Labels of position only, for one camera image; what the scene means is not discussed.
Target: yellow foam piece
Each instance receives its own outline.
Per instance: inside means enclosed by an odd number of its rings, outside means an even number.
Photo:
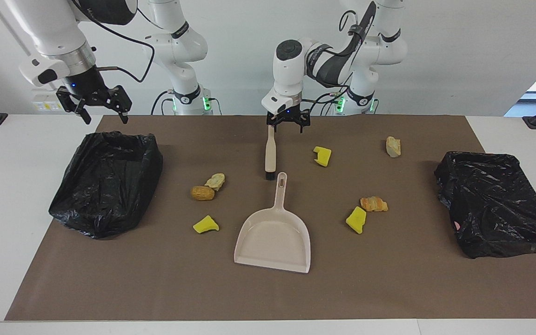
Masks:
[[[330,161],[332,150],[322,147],[315,147],[313,148],[313,152],[317,153],[317,159],[314,159],[316,163],[322,165],[323,167],[328,166],[328,161]]]
[[[363,234],[363,225],[368,213],[361,207],[355,207],[351,215],[347,218],[347,225],[351,227],[356,233]]]
[[[219,231],[219,229],[219,225],[216,224],[216,222],[210,217],[210,215],[206,215],[206,217],[202,219],[202,221],[194,225],[194,230],[198,234],[202,234],[209,230]]]

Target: trash bag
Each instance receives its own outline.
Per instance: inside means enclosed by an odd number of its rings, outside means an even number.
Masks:
[[[161,171],[154,135],[89,134],[66,168],[49,214],[88,237],[123,233],[140,223]]]
[[[518,159],[451,151],[435,176],[438,198],[468,257],[536,253],[536,192]]]

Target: food scrap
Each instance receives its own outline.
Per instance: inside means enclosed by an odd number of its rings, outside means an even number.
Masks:
[[[381,197],[361,198],[361,207],[368,212],[387,212],[388,204]]]
[[[392,158],[400,156],[400,140],[392,136],[388,136],[386,139],[386,152]]]
[[[219,231],[219,229],[219,225],[216,224],[216,222],[210,217],[210,215],[206,215],[204,219],[194,225],[194,230],[198,234],[202,234],[209,230]]]
[[[356,233],[363,233],[363,225],[365,224],[367,213],[361,207],[355,207],[346,222]]]
[[[225,174],[213,174],[204,186],[210,187],[214,191],[219,191],[224,183]]]
[[[194,186],[191,190],[192,198],[198,201],[208,201],[214,199],[214,189],[207,186]]]
[[[330,161],[332,150],[322,147],[315,147],[313,148],[313,152],[317,153],[317,159],[314,159],[316,163],[322,165],[323,167],[328,166],[328,161]]]

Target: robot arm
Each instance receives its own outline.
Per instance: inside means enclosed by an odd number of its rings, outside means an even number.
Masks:
[[[268,125],[293,121],[301,130],[310,125],[310,110],[300,110],[305,75],[327,88],[342,87],[352,75],[344,97],[353,103],[345,109],[364,112],[378,81],[371,66],[400,63],[406,57],[407,45],[400,37],[403,9],[403,0],[371,1],[361,21],[351,26],[346,47],[338,52],[306,38],[282,42],[274,57],[274,87],[262,99]],[[374,31],[377,36],[368,36]]]
[[[198,83],[194,69],[187,62],[206,58],[208,44],[183,16],[179,0],[148,0],[153,20],[170,33],[153,34],[146,42],[157,50],[154,62],[168,71],[173,84],[170,91],[177,114],[202,115],[208,110],[210,93]],[[152,57],[148,49],[144,50]]]
[[[61,79],[57,91],[66,112],[91,121],[84,106],[105,106],[127,123],[132,102],[121,86],[109,89],[98,71],[92,48],[77,27],[87,20],[72,0],[5,0],[15,19],[34,42],[37,54],[21,64],[22,75],[40,87]],[[80,0],[79,5],[102,23],[125,25],[134,17],[137,0]]]

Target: green indicator light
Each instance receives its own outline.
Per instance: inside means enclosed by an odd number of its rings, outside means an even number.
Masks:
[[[210,110],[210,108],[212,108],[212,105],[208,101],[208,98],[203,97],[202,100],[204,101],[204,109],[205,110]]]
[[[338,102],[336,103],[336,112],[342,114],[342,110],[344,109],[344,104],[347,101],[347,99],[341,97],[338,99]]]

